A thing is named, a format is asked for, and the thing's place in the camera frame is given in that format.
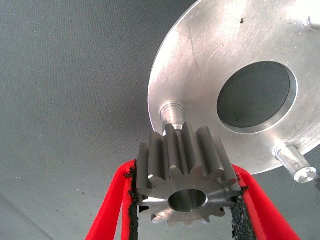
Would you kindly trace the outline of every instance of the aluminum plate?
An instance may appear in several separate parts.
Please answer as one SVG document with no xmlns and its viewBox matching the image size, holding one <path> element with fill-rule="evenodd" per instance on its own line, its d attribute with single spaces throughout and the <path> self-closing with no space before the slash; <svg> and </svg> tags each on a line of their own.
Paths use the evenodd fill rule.
<svg viewBox="0 0 320 240">
<path fill-rule="evenodd" d="M 279 143 L 292 142 L 302 154 L 320 144 L 320 31 L 306 2 L 197 1 L 169 31 L 154 61 L 148 90 L 153 129 L 163 132 L 161 107 L 179 103 L 195 129 L 208 126 L 231 162 L 251 174 L 281 166 L 272 155 Z M 287 68 L 286 102 L 260 125 L 224 124 L 217 113 L 222 87 L 240 69 L 262 61 Z"/>
</svg>

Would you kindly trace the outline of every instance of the circular metal disc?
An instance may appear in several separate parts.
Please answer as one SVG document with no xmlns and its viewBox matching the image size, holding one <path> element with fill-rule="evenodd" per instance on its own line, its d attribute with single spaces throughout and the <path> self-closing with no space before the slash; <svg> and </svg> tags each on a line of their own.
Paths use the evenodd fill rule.
<svg viewBox="0 0 320 240">
<path fill-rule="evenodd" d="M 200 0 L 170 30 L 154 61 L 148 92 L 153 129 L 163 132 L 161 108 L 183 106 L 195 129 L 221 137 L 233 164 L 251 174 L 281 166 L 280 143 L 302 154 L 320 144 L 320 30 L 308 1 Z M 277 114 L 247 128 L 223 123 L 217 101 L 228 79 L 257 62 L 277 62 L 290 77 L 289 95 Z"/>
</svg>

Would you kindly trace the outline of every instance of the shiny metal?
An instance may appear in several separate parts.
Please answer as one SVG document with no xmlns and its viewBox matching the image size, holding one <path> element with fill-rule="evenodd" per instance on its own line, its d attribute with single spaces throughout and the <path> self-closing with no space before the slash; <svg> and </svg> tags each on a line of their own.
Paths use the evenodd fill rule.
<svg viewBox="0 0 320 240">
<path fill-rule="evenodd" d="M 274 149 L 273 154 L 285 166 L 296 182 L 308 183 L 316 178 L 317 170 L 309 165 L 293 143 L 280 144 Z"/>
<path fill-rule="evenodd" d="M 160 110 L 160 118 L 163 122 L 163 134 L 165 134 L 167 124 L 172 124 L 176 130 L 181 130 L 186 122 L 185 114 L 184 108 L 178 103 L 167 102 L 164 104 Z"/>
<path fill-rule="evenodd" d="M 308 4 L 306 26 L 311 30 L 320 30 L 320 0 L 310 0 L 305 4 Z"/>
<path fill-rule="evenodd" d="M 281 143 L 294 143 L 302 154 L 320 144 L 320 31 L 306 23 L 305 2 L 197 1 L 170 30 L 154 61 L 148 90 L 153 129 L 163 132 L 162 106 L 179 103 L 194 128 L 208 126 L 230 161 L 251 174 L 282 165 L 272 153 Z M 317 25 L 313 17 L 310 24 Z M 221 89 L 234 73 L 262 61 L 286 67 L 286 103 L 258 126 L 225 125 L 217 113 Z"/>
<path fill-rule="evenodd" d="M 149 145 L 140 145 L 136 190 L 138 204 L 148 207 L 142 213 L 169 226 L 224 216 L 241 188 L 220 138 L 207 127 L 194 134 L 189 123 L 182 130 L 167 124 L 165 131 L 165 136 L 152 132 Z"/>
</svg>

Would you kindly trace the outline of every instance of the round hole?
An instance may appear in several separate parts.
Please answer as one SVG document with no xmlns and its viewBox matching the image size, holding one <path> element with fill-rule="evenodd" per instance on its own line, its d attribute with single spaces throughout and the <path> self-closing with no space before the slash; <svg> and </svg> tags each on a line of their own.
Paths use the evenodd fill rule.
<svg viewBox="0 0 320 240">
<path fill-rule="evenodd" d="M 287 67 L 272 61 L 256 62 L 237 71 L 225 83 L 217 113 L 229 129 L 256 133 L 283 118 L 296 94 L 296 78 Z"/>
<path fill-rule="evenodd" d="M 177 191 L 169 197 L 170 207 L 177 212 L 192 212 L 207 202 L 207 196 L 196 189 Z"/>
</svg>

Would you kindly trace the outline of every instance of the spur gear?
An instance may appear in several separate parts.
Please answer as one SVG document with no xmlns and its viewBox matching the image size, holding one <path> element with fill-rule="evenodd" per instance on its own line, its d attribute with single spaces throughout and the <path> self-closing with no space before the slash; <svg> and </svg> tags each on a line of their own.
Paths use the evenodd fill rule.
<svg viewBox="0 0 320 240">
<path fill-rule="evenodd" d="M 189 123 L 182 130 L 165 126 L 165 136 L 152 132 L 137 158 L 136 190 L 139 211 L 153 223 L 169 226 L 195 220 L 206 224 L 209 216 L 222 217 L 241 194 L 238 178 L 219 137 L 207 127 L 194 134 Z"/>
</svg>

